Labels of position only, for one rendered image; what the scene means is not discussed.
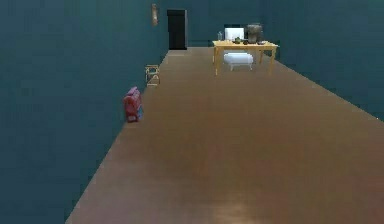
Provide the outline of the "small wooden stool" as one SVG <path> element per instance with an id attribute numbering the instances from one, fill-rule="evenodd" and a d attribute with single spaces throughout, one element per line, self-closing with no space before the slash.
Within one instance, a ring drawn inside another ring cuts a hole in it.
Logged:
<path id="1" fill-rule="evenodd" d="M 158 65 L 145 66 L 145 79 L 147 86 L 158 86 L 160 81 L 160 68 Z"/>

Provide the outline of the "white chair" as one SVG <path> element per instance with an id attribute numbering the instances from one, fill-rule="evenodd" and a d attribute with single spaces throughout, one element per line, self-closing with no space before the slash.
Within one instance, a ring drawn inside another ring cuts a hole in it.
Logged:
<path id="1" fill-rule="evenodd" d="M 245 31 L 243 28 L 225 28 L 225 39 L 228 41 L 242 41 L 244 39 Z M 235 66 L 246 65 L 252 69 L 253 56 L 245 50 L 225 50 L 224 62 L 233 70 Z"/>

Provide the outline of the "black doorway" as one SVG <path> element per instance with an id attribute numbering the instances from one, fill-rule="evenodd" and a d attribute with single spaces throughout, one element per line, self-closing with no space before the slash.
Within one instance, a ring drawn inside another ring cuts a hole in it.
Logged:
<path id="1" fill-rule="evenodd" d="M 187 49 L 187 16 L 185 10 L 167 11 L 170 50 Z"/>

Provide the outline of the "yellow wooden table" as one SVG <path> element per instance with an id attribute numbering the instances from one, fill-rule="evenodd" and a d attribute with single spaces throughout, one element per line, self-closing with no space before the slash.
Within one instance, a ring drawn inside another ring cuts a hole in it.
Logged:
<path id="1" fill-rule="evenodd" d="M 278 45 L 266 41 L 264 45 L 258 44 L 235 44 L 232 41 L 213 41 L 213 65 L 215 68 L 215 75 L 219 74 L 221 64 L 224 62 L 224 51 L 225 50 L 255 50 L 260 52 L 259 62 L 262 62 L 263 55 L 265 51 L 270 51 L 270 61 L 269 61 L 269 72 L 272 71 L 273 64 L 275 61 L 276 51 Z"/>

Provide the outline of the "grey brown pot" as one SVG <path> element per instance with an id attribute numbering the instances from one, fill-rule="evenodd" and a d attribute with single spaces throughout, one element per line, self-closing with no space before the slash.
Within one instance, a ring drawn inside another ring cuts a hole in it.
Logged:
<path id="1" fill-rule="evenodd" d="M 249 24 L 247 32 L 249 44 L 256 44 L 262 41 L 263 27 L 261 24 Z"/>

